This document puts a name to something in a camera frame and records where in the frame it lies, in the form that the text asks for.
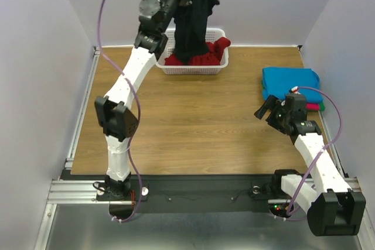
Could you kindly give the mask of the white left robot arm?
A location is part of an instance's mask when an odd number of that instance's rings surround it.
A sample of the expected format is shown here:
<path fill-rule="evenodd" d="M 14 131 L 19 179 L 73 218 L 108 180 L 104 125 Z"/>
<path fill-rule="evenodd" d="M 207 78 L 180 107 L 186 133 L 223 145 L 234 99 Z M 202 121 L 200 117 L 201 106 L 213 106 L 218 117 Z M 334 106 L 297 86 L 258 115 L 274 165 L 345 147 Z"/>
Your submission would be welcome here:
<path fill-rule="evenodd" d="M 98 123 L 107 141 L 108 169 L 104 182 L 95 182 L 98 201 L 123 201 L 132 195 L 129 167 L 130 143 L 140 117 L 130 108 L 137 101 L 137 90 L 163 53 L 168 41 L 166 30 L 179 6 L 192 0 L 141 0 L 139 28 L 130 58 L 105 96 L 94 106 Z"/>

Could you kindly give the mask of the black t shirt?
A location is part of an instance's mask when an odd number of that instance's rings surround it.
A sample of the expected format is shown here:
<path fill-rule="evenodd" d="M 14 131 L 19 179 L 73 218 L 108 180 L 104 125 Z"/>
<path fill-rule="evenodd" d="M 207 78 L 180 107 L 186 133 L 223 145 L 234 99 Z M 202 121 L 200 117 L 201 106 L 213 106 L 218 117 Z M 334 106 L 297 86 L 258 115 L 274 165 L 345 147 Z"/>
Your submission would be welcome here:
<path fill-rule="evenodd" d="M 202 44 L 207 21 L 219 0 L 192 0 L 190 6 L 179 6 L 174 14 L 175 38 L 184 52 L 192 49 L 189 44 Z"/>

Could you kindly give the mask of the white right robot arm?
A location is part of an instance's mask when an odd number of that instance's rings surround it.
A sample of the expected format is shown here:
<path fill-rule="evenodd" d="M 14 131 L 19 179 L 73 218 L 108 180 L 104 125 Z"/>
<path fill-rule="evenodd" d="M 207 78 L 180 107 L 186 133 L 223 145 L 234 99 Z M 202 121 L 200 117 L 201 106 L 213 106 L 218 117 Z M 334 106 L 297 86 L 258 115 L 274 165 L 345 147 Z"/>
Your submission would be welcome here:
<path fill-rule="evenodd" d="M 254 114 L 262 119 L 268 112 L 267 124 L 290 137 L 308 168 L 304 175 L 288 169 L 274 172 L 271 194 L 288 195 L 291 200 L 270 211 L 275 218 L 293 221 L 293 214 L 303 210 L 309 229 L 317 237 L 357 235 L 366 207 L 365 196 L 354 191 L 339 173 L 319 125 L 308 119 L 306 105 L 305 96 L 297 91 L 283 100 L 270 95 Z"/>

